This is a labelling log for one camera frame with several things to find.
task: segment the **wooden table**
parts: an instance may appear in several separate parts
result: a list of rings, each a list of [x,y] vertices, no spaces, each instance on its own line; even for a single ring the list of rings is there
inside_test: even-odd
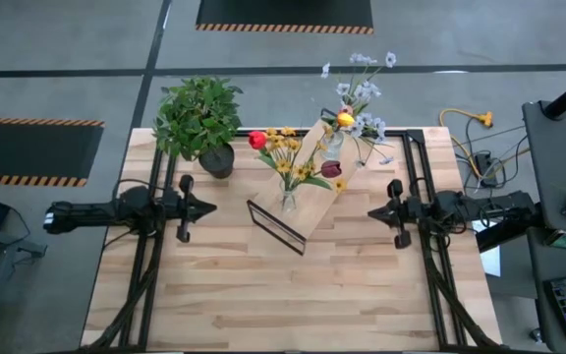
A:
[[[436,190],[461,190],[448,130],[424,128],[424,135]],[[373,153],[320,221],[303,257],[251,221],[246,200],[274,172],[255,159],[245,139],[232,143],[235,170],[226,180],[215,180],[197,162],[180,160],[174,187],[182,174],[192,174],[195,196],[218,210],[190,226],[189,244],[173,237],[177,223],[169,223],[147,349],[437,350],[416,229],[410,227],[412,246],[396,250],[394,230],[366,215],[385,205],[393,178],[409,184],[401,144],[389,143],[395,147],[382,151],[394,162],[379,165],[381,156]],[[134,130],[122,178],[147,180],[154,147],[151,130]],[[107,241],[122,232],[111,228]],[[136,243],[134,237],[123,238],[103,253],[82,344],[92,342],[124,303]],[[500,342],[473,234],[453,235],[449,254],[461,301]],[[443,312],[455,343],[446,303]],[[138,333],[135,316],[132,338]]]

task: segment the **black plant pot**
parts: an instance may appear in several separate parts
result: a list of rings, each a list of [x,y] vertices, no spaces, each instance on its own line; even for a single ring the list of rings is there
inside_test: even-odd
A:
[[[233,172],[235,152],[230,145],[224,144],[215,150],[203,153],[198,157],[198,161],[202,168],[213,177],[226,178]]]

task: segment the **concrete floor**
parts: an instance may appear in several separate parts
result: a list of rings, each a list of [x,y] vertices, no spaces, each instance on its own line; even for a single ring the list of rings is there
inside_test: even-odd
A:
[[[161,3],[0,0],[0,70],[143,69]],[[373,0],[374,36],[198,32],[193,26],[198,3],[173,1],[157,68],[347,65],[354,51],[381,59],[387,50],[397,54],[400,66],[566,64],[566,0]],[[338,104],[335,79],[322,80],[319,71],[231,79],[245,92],[239,103],[246,126],[307,126],[320,107]],[[152,80],[144,127],[151,126],[160,87],[179,82],[178,77]],[[521,104],[556,97],[566,89],[566,71],[381,74],[375,83],[383,96],[370,111],[391,126],[436,125],[437,114],[447,107],[492,111],[494,128],[473,124],[471,136],[476,138],[522,125]],[[0,353],[78,345],[105,229],[49,236],[41,229],[43,212],[52,201],[109,198],[141,86],[138,76],[0,78],[0,117],[106,122],[84,188],[0,187],[0,201],[23,213],[31,239],[49,244],[43,260],[19,266],[10,279],[0,305]],[[466,121],[447,116],[460,140],[465,139]],[[474,149],[499,155],[524,135],[518,130],[477,142]],[[521,189],[537,198],[527,154],[519,165],[519,177],[495,193]],[[514,172],[514,166],[508,168]],[[542,350],[527,339],[537,325],[531,301],[495,295],[493,302],[505,344]]]

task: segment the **yellow cable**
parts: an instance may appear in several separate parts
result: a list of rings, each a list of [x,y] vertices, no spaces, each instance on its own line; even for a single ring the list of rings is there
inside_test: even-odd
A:
[[[463,111],[462,109],[456,109],[456,108],[447,108],[447,109],[443,109],[440,114],[438,115],[438,122],[440,123],[441,127],[446,127],[444,125],[444,115],[448,112],[454,112],[454,113],[460,113],[463,114],[467,117],[471,117],[471,118],[475,118],[478,121],[480,121],[482,124],[484,124],[486,127],[490,128],[492,127],[492,113],[491,112],[486,112],[486,114],[473,114],[473,113],[469,113],[467,111]],[[519,153],[516,153],[506,159],[501,160],[501,163],[499,164],[499,167],[495,168],[489,175],[487,176],[482,176],[480,174],[480,172],[478,171],[478,168],[476,167],[475,162],[473,161],[473,157],[471,156],[471,154],[467,151],[467,149],[462,145],[462,143],[460,143],[460,141],[458,141],[458,139],[456,139],[456,137],[454,137],[453,135],[451,135],[451,140],[459,147],[462,149],[462,151],[464,152],[464,155],[466,156],[467,160],[469,161],[469,164],[471,165],[471,169],[473,169],[473,173],[478,176],[478,178],[480,179],[485,179],[485,178],[491,178],[494,177],[497,172],[499,172],[499,170],[501,168],[503,168],[503,166],[510,160],[512,160],[513,158],[515,158],[515,156],[517,158],[519,158],[520,155],[530,151],[529,147],[524,148],[523,150],[521,150]]]

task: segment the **glass vase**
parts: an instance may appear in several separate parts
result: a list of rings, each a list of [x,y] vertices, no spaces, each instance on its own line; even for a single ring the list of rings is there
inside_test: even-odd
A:
[[[331,135],[331,138],[322,137],[320,141],[326,146],[326,151],[321,151],[320,155],[327,161],[337,161],[340,159],[340,149],[344,143],[344,132],[338,131]]]
[[[290,212],[296,209],[296,198],[294,197],[294,193],[296,189],[288,191],[285,189],[285,183],[281,181],[280,184],[281,192],[283,193],[283,198],[281,199],[281,211],[283,212]]]

